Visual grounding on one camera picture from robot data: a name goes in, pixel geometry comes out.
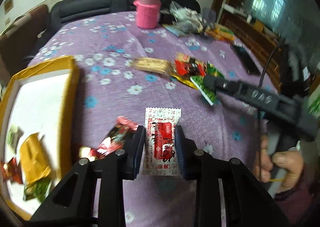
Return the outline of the person's right hand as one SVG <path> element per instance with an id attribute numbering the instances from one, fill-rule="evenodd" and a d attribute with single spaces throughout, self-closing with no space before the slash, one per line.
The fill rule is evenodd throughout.
<path id="1" fill-rule="evenodd" d="M 272 157 L 267 154 L 268 136 L 261 136 L 260 151 L 257 151 L 253 166 L 253 175 L 263 183 L 269 183 L 274 166 L 287 171 L 277 193 L 293 189 L 303 173 L 304 160 L 298 151 L 277 152 Z"/>

